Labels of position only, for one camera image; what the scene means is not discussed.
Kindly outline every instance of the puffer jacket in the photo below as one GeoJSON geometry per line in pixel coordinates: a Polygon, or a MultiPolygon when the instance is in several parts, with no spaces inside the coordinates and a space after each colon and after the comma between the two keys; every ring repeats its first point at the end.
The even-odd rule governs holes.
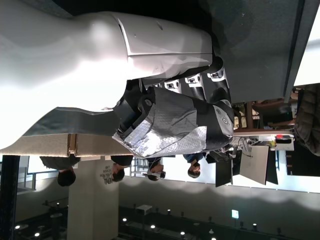
{"type": "Polygon", "coordinates": [[[295,138],[320,156],[320,83],[307,85],[298,96],[295,138]]]}

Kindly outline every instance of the sign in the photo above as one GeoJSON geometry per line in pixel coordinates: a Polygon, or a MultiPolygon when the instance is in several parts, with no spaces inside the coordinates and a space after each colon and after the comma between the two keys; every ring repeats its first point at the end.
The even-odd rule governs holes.
{"type": "Polygon", "coordinates": [[[99,174],[99,177],[103,179],[104,184],[112,184],[112,165],[107,165],[102,169],[102,172],[99,174]]]}
{"type": "Polygon", "coordinates": [[[232,216],[233,219],[239,219],[239,211],[232,210],[231,211],[231,216],[232,216]]]}

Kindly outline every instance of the exit sign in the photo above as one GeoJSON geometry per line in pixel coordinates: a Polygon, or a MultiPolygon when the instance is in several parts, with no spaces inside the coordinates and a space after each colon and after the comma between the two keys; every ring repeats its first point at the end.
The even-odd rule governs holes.
{"type": "Polygon", "coordinates": [[[233,219],[239,219],[239,211],[231,210],[231,216],[233,219]]]}

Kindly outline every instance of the white pillar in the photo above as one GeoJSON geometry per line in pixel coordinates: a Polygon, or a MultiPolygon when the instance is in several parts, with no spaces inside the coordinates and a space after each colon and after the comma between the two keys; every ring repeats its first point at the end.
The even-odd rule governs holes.
{"type": "Polygon", "coordinates": [[[69,188],[67,239],[111,240],[118,236],[119,184],[111,160],[80,161],[69,188]]]}

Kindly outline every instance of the person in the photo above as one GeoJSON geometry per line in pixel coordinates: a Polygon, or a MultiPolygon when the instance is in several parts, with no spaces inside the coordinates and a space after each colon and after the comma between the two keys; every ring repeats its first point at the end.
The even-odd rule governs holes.
{"type": "Polygon", "coordinates": [[[80,157],[71,154],[69,157],[41,156],[40,159],[47,168],[59,171],[57,182],[61,187],[69,187],[76,181],[73,166],[80,161],[80,157]]]}
{"type": "Polygon", "coordinates": [[[111,160],[114,161],[112,165],[112,181],[120,182],[125,177],[125,168],[130,167],[132,155],[115,155],[111,156],[111,160]]]}
{"type": "Polygon", "coordinates": [[[165,166],[161,164],[162,157],[150,157],[147,158],[149,162],[149,169],[145,175],[151,181],[158,181],[159,178],[164,179],[166,177],[166,172],[164,171],[165,166]]]}
{"type": "Polygon", "coordinates": [[[188,169],[188,175],[189,177],[196,179],[201,174],[201,167],[198,163],[204,156],[206,155],[205,152],[198,152],[193,154],[184,154],[184,159],[190,164],[190,167],[188,169]]]}

